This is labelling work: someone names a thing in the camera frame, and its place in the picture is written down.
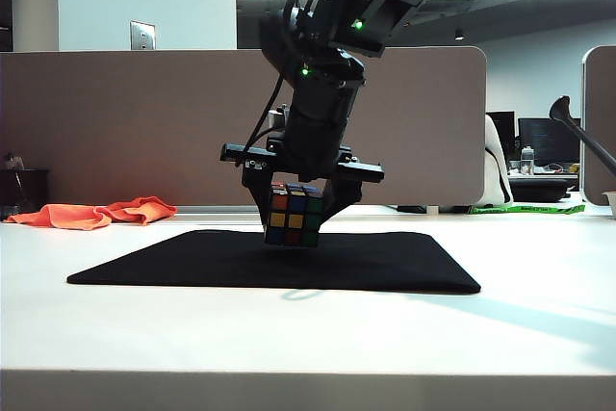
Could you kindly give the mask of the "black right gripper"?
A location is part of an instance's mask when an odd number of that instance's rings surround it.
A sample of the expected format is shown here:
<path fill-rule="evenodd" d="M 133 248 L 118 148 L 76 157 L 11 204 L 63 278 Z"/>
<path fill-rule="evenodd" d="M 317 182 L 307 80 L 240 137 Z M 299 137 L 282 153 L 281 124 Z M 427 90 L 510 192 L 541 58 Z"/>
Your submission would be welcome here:
<path fill-rule="evenodd" d="M 244 167 L 242 185 L 249 189 L 265 231 L 274 172 L 295 174 L 306 182 L 328 179 L 322 192 L 321 223 L 359 202 L 362 182 L 383 180 L 382 166 L 355 161 L 352 150 L 343 146 L 353 103 L 363 84 L 363 78 L 300 77 L 283 124 L 252 135 L 244 145 L 228 142 L 222 146 L 223 162 L 261 167 Z"/>

